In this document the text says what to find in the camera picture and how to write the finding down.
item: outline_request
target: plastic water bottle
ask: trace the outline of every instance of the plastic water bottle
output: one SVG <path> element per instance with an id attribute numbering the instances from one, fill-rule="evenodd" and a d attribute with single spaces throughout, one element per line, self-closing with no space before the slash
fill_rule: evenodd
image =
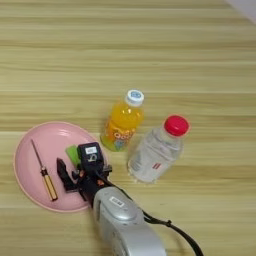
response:
<path id="1" fill-rule="evenodd" d="M 189 123 L 181 116 L 170 116 L 161 127 L 154 128 L 139 144 L 128 162 L 130 173 L 138 180 L 151 183 L 164 174 L 183 150 L 181 136 Z"/>

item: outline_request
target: orange liquid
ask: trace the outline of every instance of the orange liquid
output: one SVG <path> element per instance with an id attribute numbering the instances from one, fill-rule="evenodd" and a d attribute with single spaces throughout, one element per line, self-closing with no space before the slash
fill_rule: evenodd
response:
<path id="1" fill-rule="evenodd" d="M 143 120 L 141 107 L 132 107 L 125 101 L 118 102 L 112 109 L 101 141 L 112 151 L 122 151 Z"/>

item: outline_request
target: bottle cap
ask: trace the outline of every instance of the bottle cap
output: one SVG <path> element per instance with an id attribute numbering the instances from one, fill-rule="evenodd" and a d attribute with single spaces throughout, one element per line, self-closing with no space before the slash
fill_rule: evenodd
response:
<path id="1" fill-rule="evenodd" d="M 125 101 L 132 107 L 139 107 L 144 101 L 144 94 L 138 90 L 128 91 Z"/>
<path id="2" fill-rule="evenodd" d="M 188 121 L 182 116 L 169 116 L 164 124 L 165 130 L 174 136 L 182 136 L 189 129 Z"/>

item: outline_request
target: orange juice bottle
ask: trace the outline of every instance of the orange juice bottle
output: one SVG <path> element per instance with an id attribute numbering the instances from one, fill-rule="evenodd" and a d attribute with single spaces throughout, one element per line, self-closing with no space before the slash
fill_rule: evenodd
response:
<path id="1" fill-rule="evenodd" d="M 143 120 L 142 103 L 144 95 L 130 90 L 125 99 L 116 103 L 101 134 L 102 144 L 112 151 L 122 151 Z"/>

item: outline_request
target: clear plastic bottle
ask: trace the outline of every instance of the clear plastic bottle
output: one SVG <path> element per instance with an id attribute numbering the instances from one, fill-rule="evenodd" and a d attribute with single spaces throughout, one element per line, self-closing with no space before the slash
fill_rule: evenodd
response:
<path id="1" fill-rule="evenodd" d="M 163 126 L 154 128 L 129 160 L 130 173 L 146 183 L 156 181 L 180 156 L 183 150 L 181 136 L 188 129 L 189 123 L 181 116 L 170 116 Z"/>
<path id="2" fill-rule="evenodd" d="M 130 90 L 124 100 L 114 105 L 105 130 L 101 134 L 101 142 L 105 147 L 112 151 L 125 149 L 143 120 L 143 101 L 142 92 Z"/>

